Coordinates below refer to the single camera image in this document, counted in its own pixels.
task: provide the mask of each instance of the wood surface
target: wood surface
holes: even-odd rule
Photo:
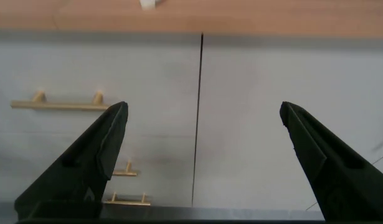
[[[0,0],[0,29],[383,38],[383,0]]]

